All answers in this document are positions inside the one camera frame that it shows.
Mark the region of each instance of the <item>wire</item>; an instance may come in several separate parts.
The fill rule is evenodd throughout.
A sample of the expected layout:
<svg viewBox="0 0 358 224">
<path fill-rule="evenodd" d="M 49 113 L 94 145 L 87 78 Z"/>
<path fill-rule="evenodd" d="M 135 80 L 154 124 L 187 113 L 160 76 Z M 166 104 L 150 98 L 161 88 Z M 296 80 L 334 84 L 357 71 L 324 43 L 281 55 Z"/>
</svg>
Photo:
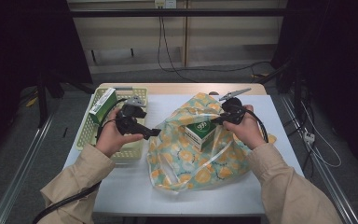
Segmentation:
<svg viewBox="0 0 358 224">
<path fill-rule="evenodd" d="M 305 141 L 302 141 L 302 143 L 303 143 L 305 149 L 307 149 L 307 146 L 305 145 Z M 307 166 L 308 161 L 310 161 L 310 165 L 311 165 L 311 167 L 310 167 L 310 169 L 311 169 L 310 170 L 310 179 L 312 179 L 312 177 L 313 177 L 313 160 L 310 160 L 310 154 L 312 153 L 312 150 L 307 150 L 307 151 L 308 151 L 307 152 L 307 157 L 306 157 L 306 159 L 305 159 L 305 161 L 304 161 L 304 163 L 303 163 L 303 165 L 301 167 L 301 170 L 303 172 L 305 172 L 305 167 Z"/>
<path fill-rule="evenodd" d="M 116 120 L 119 120 L 119 119 L 110 119 L 110 120 L 108 120 L 108 121 L 103 125 L 103 128 L 104 128 L 104 126 L 105 126 L 107 123 L 113 122 L 113 121 L 116 121 Z"/>
<path fill-rule="evenodd" d="M 253 69 L 253 67 L 251 67 L 251 71 L 252 71 L 252 76 L 253 76 L 251 83 L 253 83 L 255 81 L 255 70 Z"/>
<path fill-rule="evenodd" d="M 103 115 L 103 119 L 101 119 L 101 122 L 100 122 L 100 127 L 103 127 L 103 123 L 104 123 L 104 121 L 106 120 L 106 117 L 107 117 L 107 115 L 109 114 L 109 112 L 117 105 L 117 104 L 119 104 L 119 103 L 121 103 L 121 102 L 123 102 L 123 101 L 126 101 L 127 99 L 126 98 L 121 98 L 121 99 L 119 99 L 119 100 L 117 100 L 114 104 L 112 104 L 111 106 L 110 106 L 110 108 L 108 109 L 108 110 L 106 110 L 106 113 Z"/>
<path fill-rule="evenodd" d="M 286 127 L 287 125 L 289 125 L 291 122 L 295 121 L 295 119 L 291 119 L 291 120 L 288 120 L 286 121 L 282 126 L 283 127 Z"/>
<path fill-rule="evenodd" d="M 254 117 L 258 124 L 260 125 L 260 129 L 261 129 L 261 132 L 263 134 L 263 137 L 264 137 L 264 141 L 266 143 L 269 142 L 269 135 L 267 134 L 267 130 L 266 130 L 266 127 L 264 126 L 263 122 L 261 121 L 261 119 L 252 111 L 252 110 L 248 110 L 246 108 L 244 108 L 243 106 L 237 106 L 237 105 L 231 105 L 235 108 L 238 108 L 239 110 L 241 110 L 243 113 L 249 113 L 250 115 L 252 115 L 252 117 Z"/>
<path fill-rule="evenodd" d="M 38 221 L 40 221 L 40 219 L 42 219 L 43 217 L 47 216 L 48 214 L 50 214 L 51 212 L 57 210 L 58 208 L 71 203 L 75 200 L 79 200 L 81 198 L 86 197 L 87 195 L 91 194 L 93 191 L 95 191 L 99 186 L 101 185 L 101 181 L 98 182 L 97 184 L 93 185 L 91 188 L 89 189 L 85 189 L 81 192 L 79 192 L 78 194 L 75 194 L 69 198 L 63 199 L 57 203 L 52 204 L 51 206 L 47 207 L 46 209 L 44 209 L 43 211 L 41 211 L 35 218 L 33 223 L 37 223 Z"/>
<path fill-rule="evenodd" d="M 311 94 L 310 94 L 310 91 L 309 91 L 308 89 L 307 89 L 307 91 L 306 91 L 306 96 L 305 96 L 305 97 L 302 97 L 302 96 L 301 96 L 301 100 L 304 101 L 304 102 L 306 102 L 306 109 L 307 109 L 307 107 L 308 107 L 308 108 L 310 109 L 311 114 L 312 114 L 311 122 L 314 122 L 313 110 L 312 110 L 312 107 L 310 106 Z M 304 127 L 304 126 L 306 125 L 306 123 L 307 123 L 307 117 L 306 117 L 306 115 L 302 114 L 302 116 L 304 116 L 304 118 L 302 118 L 302 117 L 299 118 L 299 117 L 297 116 L 297 114 L 295 114 L 295 117 L 299 120 L 299 125 L 298 125 L 298 127 L 297 127 L 294 131 L 292 131 L 292 132 L 290 132 L 289 134 L 287 134 L 287 136 L 291 136 L 293 133 L 296 133 L 296 132 L 298 132 L 298 131 L 302 131 L 303 127 Z"/>
<path fill-rule="evenodd" d="M 159 59 L 160 48 L 161 48 L 161 38 L 162 37 L 164 37 L 165 48 L 166 48 L 166 51 L 167 51 L 167 54 L 168 54 L 168 58 L 170 60 L 172 70 L 167 69 L 167 68 L 163 68 L 162 65 L 161 65 L 160 59 Z M 163 70 L 165 72 L 174 72 L 174 73 L 177 73 L 178 76 L 183 78 L 183 79 L 187 79 L 189 81 L 197 82 L 197 81 L 192 80 L 190 78 L 186 78 L 186 77 L 181 76 L 178 72 L 180 72 L 180 71 L 235 72 L 235 71 L 240 71 L 240 70 L 244 70 L 244 69 L 248 69 L 248 68 L 251 68 L 253 70 L 254 66 L 256 66 L 258 64 L 261 64 L 261 63 L 270 63 L 270 62 L 267 62 L 267 61 L 265 61 L 265 62 L 264 61 L 263 62 L 257 62 L 257 63 L 252 63 L 251 65 L 247 65 L 247 66 L 244 66 L 244 67 L 241 67 L 241 68 L 226 69 L 226 70 L 207 69 L 207 68 L 180 68 L 180 69 L 175 68 L 173 66 L 173 63 L 172 63 L 171 54 L 170 54 L 170 52 L 168 50 L 167 37 L 165 35 L 164 19 L 162 17 L 160 17 L 160 20 L 159 20 L 159 42 L 158 42 L 158 66 L 161 68 L 161 70 Z"/>
<path fill-rule="evenodd" d="M 172 59 L 171 59 L 171 55 L 170 55 L 170 52 L 168 51 L 168 43 L 167 43 L 167 37 L 165 35 L 165 25 L 164 25 L 164 19 L 163 17 L 160 17 L 159 18 L 159 42 L 158 42 L 158 65 L 159 67 L 164 70 L 164 68 L 161 66 L 161 63 L 159 61 L 159 50 L 161 48 L 161 25 L 162 25 L 162 32 L 163 32 L 163 35 L 164 35 L 164 41 L 165 41 L 165 49 L 167 51 L 167 54 L 168 54 L 168 58 L 170 59 L 170 63 L 171 63 L 171 67 L 173 69 L 173 71 L 181 78 L 183 79 L 186 79 L 188 81 L 191 81 L 191 82 L 195 82 L 195 83 L 198 83 L 198 81 L 196 80 L 193 80 L 191 78 L 187 78 L 187 77 L 183 77 L 182 75 L 179 74 L 179 72 L 175 69 L 175 67 L 173 66 L 173 63 L 172 63 Z"/>
<path fill-rule="evenodd" d="M 315 150 L 313 149 L 313 146 L 311 146 L 310 143 L 308 143 L 308 145 L 309 145 L 309 147 L 310 147 L 310 150 L 312 150 L 312 152 L 314 153 L 314 155 L 315 155 L 317 158 L 319 158 L 319 160 L 321 160 L 324 164 L 326 164 L 326 165 L 328 165 L 328 166 L 331 166 L 331 167 L 338 167 L 338 166 L 340 166 L 340 165 L 341 165 L 341 158 L 339 157 L 338 153 L 337 153 L 337 152 L 334 150 L 334 148 L 324 139 L 324 137 L 319 133 L 319 131 L 316 129 L 315 125 L 313 124 L 312 120 L 310 119 L 310 114 L 308 113 L 307 108 L 304 106 L 304 104 L 303 104 L 302 102 L 301 102 L 301 104 L 302 104 L 302 106 L 304 107 L 304 111 L 306 112 L 306 114 L 307 114 L 307 116 L 308 116 L 308 118 L 309 118 L 309 120 L 310 120 L 310 124 L 311 124 L 312 127 L 314 128 L 315 132 L 316 132 L 317 134 L 319 134 L 319 136 L 321 136 L 321 138 L 325 141 L 325 143 L 326 143 L 328 146 L 330 146 L 330 148 L 331 148 L 331 149 L 333 150 L 333 152 L 336 154 L 336 156 L 337 156 L 339 162 L 338 162 L 337 165 L 334 165 L 334 164 L 331 164 L 331 163 L 325 161 L 325 160 L 323 159 L 323 157 L 322 157 L 321 155 L 319 155 L 319 153 L 316 153 L 316 152 L 315 152 Z"/>
</svg>

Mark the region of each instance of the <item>black curtain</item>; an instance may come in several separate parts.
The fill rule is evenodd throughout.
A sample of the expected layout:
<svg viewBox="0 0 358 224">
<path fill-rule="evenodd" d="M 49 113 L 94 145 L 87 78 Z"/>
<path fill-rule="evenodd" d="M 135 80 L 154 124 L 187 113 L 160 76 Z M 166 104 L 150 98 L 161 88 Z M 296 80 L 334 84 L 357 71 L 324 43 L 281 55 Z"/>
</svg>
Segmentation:
<svg viewBox="0 0 358 224">
<path fill-rule="evenodd" d="M 288 6 L 294 2 L 296 7 L 312 6 L 302 1 L 289 1 Z M 358 1 L 325 1 L 323 6 L 328 9 L 319 11 L 318 28 L 299 69 L 314 99 L 358 159 Z M 298 43 L 298 36 L 304 34 L 298 29 L 301 26 L 307 22 L 290 18 L 283 22 L 285 30 L 272 60 L 275 66 L 290 57 L 288 43 Z"/>
<path fill-rule="evenodd" d="M 92 83 L 66 0 L 0 0 L 0 139 L 21 90 L 35 86 L 41 72 L 48 86 L 67 79 Z"/>
</svg>

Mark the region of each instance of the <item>metal rail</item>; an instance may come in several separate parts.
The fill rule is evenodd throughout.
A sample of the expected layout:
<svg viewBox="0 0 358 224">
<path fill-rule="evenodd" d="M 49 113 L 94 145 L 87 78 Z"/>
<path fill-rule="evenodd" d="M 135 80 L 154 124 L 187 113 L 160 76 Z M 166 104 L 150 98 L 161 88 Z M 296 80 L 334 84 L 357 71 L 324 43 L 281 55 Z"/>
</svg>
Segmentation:
<svg viewBox="0 0 358 224">
<path fill-rule="evenodd" d="M 29 146 L 28 151 L 24 156 L 24 159 L 22 159 L 21 165 L 17 170 L 17 173 L 14 175 L 10 185 L 8 186 L 4 196 L 0 201 L 0 224 L 5 223 L 7 221 L 7 217 L 11 211 L 11 208 L 16 202 L 16 199 L 21 191 L 21 187 L 37 156 L 39 148 L 42 146 L 43 140 L 48 133 L 48 129 L 53 120 L 53 115 L 59 107 L 59 101 L 55 101 L 54 103 L 56 104 L 54 104 L 54 106 L 52 107 L 47 121 L 41 128 L 37 129 L 33 142 Z"/>
<path fill-rule="evenodd" d="M 299 122 L 296 119 L 296 115 L 294 112 L 294 105 L 290 101 L 290 99 L 287 99 L 287 96 L 281 95 L 281 100 L 283 102 L 284 107 L 286 108 L 290 118 L 294 121 L 294 124 L 296 128 L 299 127 Z M 300 137 L 302 138 L 302 132 L 298 131 Z M 318 153 L 319 156 L 321 156 L 318 148 L 315 148 L 313 150 L 314 153 Z M 348 224 L 358 224 L 358 217 L 356 216 L 350 201 L 348 200 L 346 194 L 342 190 L 341 186 L 338 184 L 336 179 L 334 178 L 333 174 L 331 173 L 329 167 L 321 162 L 314 153 L 311 153 L 311 159 L 313 161 L 313 164 L 315 165 L 316 169 L 319 171 L 322 180 L 324 181 L 328 191 L 330 192 L 330 195 L 336 204 L 338 212 L 341 214 L 341 217 L 345 223 Z"/>
</svg>

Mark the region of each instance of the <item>beige jacket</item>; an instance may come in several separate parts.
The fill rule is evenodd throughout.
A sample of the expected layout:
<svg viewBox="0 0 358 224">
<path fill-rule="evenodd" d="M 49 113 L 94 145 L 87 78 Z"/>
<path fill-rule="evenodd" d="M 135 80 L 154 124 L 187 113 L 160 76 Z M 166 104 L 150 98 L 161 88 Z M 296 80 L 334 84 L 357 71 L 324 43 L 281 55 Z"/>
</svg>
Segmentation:
<svg viewBox="0 0 358 224">
<path fill-rule="evenodd" d="M 282 159 L 272 144 L 257 147 L 249 156 L 261 184 L 261 197 L 270 223 L 341 223 L 330 200 Z M 42 190 L 46 206 L 77 194 L 108 176 L 114 164 L 98 149 L 87 145 L 75 164 L 65 168 Z M 97 192 L 69 203 L 39 223 L 93 223 Z"/>
</svg>

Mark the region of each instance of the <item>green and white box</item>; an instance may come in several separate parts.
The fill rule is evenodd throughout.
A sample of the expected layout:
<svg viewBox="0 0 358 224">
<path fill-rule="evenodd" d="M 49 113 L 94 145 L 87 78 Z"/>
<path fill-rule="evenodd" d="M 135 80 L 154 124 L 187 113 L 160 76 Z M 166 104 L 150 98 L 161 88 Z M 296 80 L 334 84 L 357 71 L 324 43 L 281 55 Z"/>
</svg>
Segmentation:
<svg viewBox="0 0 358 224">
<path fill-rule="evenodd" d="M 103 122 L 103 117 L 108 113 L 111 108 L 117 102 L 116 89 L 109 88 L 105 91 L 103 96 L 95 103 L 95 105 L 89 111 L 89 116 L 96 124 Z"/>
<path fill-rule="evenodd" d="M 190 144 L 202 151 L 212 142 L 216 126 L 210 121 L 188 124 L 186 126 L 186 139 Z"/>
</svg>

